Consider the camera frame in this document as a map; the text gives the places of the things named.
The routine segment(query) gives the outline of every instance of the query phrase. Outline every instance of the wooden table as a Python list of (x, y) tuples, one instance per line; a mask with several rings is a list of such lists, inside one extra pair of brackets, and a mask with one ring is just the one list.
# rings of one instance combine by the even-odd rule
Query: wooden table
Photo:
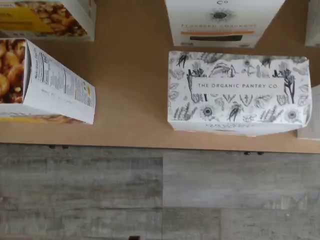
[[(37, 41), (96, 86), (94, 125), (0, 122), (0, 142), (320, 153), (320, 142), (295, 132), (262, 137), (173, 131), (167, 123), (168, 51), (172, 44), (163, 0), (96, 0), (96, 41)], [(202, 48), (234, 54), (306, 56), (320, 83), (320, 48), (305, 48), (307, 0), (287, 0), (255, 49)]]

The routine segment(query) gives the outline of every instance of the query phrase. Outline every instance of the box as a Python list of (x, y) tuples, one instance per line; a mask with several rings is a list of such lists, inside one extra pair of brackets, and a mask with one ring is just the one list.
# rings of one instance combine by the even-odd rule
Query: box
[(4, 37), (28, 39), (95, 39), (94, 0), (0, 0)]
[(298, 139), (320, 140), (320, 85), (312, 88), (312, 115), (307, 127), (298, 130)]
[(305, 45), (320, 47), (320, 0), (309, 0)]
[(0, 40), (0, 121), (93, 124), (96, 90), (31, 41)]
[(166, 0), (175, 46), (253, 48), (285, 0)]
[(168, 122), (175, 130), (260, 136), (306, 126), (305, 57), (169, 53)]

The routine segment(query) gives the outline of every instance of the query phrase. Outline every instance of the gray wooden floor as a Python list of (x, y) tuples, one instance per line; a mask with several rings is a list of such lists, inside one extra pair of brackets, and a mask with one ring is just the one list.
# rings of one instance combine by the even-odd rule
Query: gray wooden floor
[(0, 144), (0, 240), (320, 240), (320, 155)]

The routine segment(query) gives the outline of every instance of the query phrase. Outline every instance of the yellow packaging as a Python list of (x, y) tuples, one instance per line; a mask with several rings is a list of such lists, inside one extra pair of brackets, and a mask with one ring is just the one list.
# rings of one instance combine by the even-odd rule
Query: yellow packaging
[(0, 0), (3, 37), (29, 39), (95, 38), (94, 0)]

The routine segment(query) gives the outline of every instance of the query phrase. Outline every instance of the cardboard box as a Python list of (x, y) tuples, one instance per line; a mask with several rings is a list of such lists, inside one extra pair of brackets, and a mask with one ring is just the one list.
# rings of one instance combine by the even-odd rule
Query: cardboard box
[(93, 124), (95, 87), (25, 39), (0, 40), (0, 121)]
[(95, 39), (94, 0), (0, 0), (4, 37), (28, 39)]
[(320, 47), (320, 0), (309, 0), (305, 45)]
[(175, 46), (253, 48), (285, 0), (166, 0)]
[(320, 141), (320, 85), (312, 88), (312, 115), (307, 127), (298, 130), (298, 139)]
[(175, 130), (260, 136), (305, 127), (305, 57), (169, 53), (168, 122)]

